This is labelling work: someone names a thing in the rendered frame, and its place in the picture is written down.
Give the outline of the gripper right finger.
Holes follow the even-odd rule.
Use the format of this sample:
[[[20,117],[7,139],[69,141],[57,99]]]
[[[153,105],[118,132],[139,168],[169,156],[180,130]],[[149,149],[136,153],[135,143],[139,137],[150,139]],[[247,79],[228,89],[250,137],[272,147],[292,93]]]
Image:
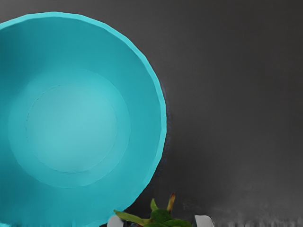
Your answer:
[[[207,215],[195,215],[193,227],[213,227],[213,221]]]

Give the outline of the teal bowl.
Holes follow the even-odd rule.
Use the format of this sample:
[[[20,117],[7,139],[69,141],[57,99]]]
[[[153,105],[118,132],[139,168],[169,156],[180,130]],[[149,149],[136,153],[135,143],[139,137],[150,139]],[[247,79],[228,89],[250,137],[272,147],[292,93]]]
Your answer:
[[[146,57],[86,16],[0,23],[0,227],[99,227],[150,182],[167,132]]]

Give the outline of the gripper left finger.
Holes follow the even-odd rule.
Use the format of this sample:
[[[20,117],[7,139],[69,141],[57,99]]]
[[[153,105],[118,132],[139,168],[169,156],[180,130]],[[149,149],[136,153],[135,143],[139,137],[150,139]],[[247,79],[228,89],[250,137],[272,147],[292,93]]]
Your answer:
[[[107,223],[107,227],[124,227],[124,225],[124,220],[118,216],[112,216]]]

